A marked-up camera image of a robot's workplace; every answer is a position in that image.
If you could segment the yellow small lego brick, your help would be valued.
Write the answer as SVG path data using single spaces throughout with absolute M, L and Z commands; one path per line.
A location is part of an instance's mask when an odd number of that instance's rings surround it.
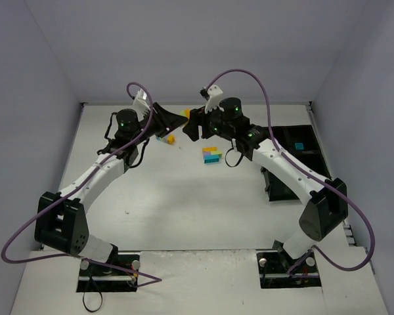
M 167 144 L 172 145 L 172 144 L 175 143 L 175 136 L 174 135 L 168 135 L 165 138 L 165 141 L 166 141 Z

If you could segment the teal small lego brick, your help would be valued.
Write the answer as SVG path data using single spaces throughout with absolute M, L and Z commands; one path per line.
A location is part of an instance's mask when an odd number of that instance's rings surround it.
M 299 150 L 299 151 L 303 151 L 304 150 L 304 144 L 302 142 L 296 142 L 294 144 L 294 146 L 295 146 L 296 150 Z

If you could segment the yellow rounded lego brick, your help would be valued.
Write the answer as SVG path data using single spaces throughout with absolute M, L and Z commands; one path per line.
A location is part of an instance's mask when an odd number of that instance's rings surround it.
M 183 126 L 185 126 L 189 122 L 189 119 L 190 119 L 190 110 L 189 109 L 182 110 L 180 115 L 186 117 L 186 119 L 187 119 L 187 121 L 183 124 Z

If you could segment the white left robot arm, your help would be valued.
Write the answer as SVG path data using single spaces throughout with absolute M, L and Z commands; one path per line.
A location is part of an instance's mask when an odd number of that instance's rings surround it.
M 110 119 L 118 129 L 98 151 L 96 162 L 71 185 L 40 197 L 40 216 L 34 232 L 35 240 L 43 245 L 72 257 L 107 264 L 117 259 L 118 248 L 90 234 L 86 218 L 90 206 L 113 181 L 135 166 L 138 144 L 152 136 L 164 137 L 188 121 L 157 103 L 143 119 L 133 109 L 113 113 Z

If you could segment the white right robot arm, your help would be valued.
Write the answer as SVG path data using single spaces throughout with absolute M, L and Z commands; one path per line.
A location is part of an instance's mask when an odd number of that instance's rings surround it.
M 238 152 L 272 173 L 297 196 L 304 210 L 296 231 L 282 245 L 292 259 L 303 256 L 347 218 L 345 183 L 320 176 L 273 142 L 266 128 L 251 123 L 242 113 L 240 99 L 226 98 L 211 110 L 191 110 L 183 131 L 193 141 L 219 136 L 231 142 Z

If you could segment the teal purple lego stack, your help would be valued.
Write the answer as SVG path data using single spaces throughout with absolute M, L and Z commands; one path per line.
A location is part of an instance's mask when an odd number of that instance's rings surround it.
M 158 136 L 157 136 L 156 139 L 159 140 L 159 141 L 161 141 L 161 142 L 168 143 L 168 140 L 167 140 L 166 137 L 161 138 L 161 137 L 158 137 Z

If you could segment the multicolor lego cluster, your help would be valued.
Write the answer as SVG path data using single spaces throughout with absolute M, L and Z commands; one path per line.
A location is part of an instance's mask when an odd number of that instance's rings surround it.
M 218 150 L 217 147 L 202 148 L 202 157 L 204 164 L 219 163 L 222 156 L 222 151 Z

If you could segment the black four-compartment sorting bin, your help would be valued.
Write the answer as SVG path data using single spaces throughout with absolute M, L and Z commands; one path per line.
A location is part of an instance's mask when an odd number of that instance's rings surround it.
M 274 126 L 272 130 L 275 140 L 291 155 L 316 173 L 329 179 L 331 178 L 322 150 L 311 125 Z M 294 144 L 296 142 L 302 142 L 304 144 L 303 151 L 295 149 Z M 270 171 L 262 167 L 261 173 L 265 179 L 265 192 L 270 202 L 297 200 L 297 196 Z

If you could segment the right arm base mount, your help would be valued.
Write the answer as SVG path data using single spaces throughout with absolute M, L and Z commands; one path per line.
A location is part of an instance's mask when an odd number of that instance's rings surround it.
M 259 251 L 256 258 L 261 289 L 302 289 L 322 285 L 311 249 L 298 259 L 277 250 Z

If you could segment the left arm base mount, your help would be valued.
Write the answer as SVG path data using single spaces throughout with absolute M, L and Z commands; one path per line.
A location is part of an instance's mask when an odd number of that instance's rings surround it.
M 81 261 L 77 280 L 77 293 L 136 292 L 139 276 L 99 264 Z

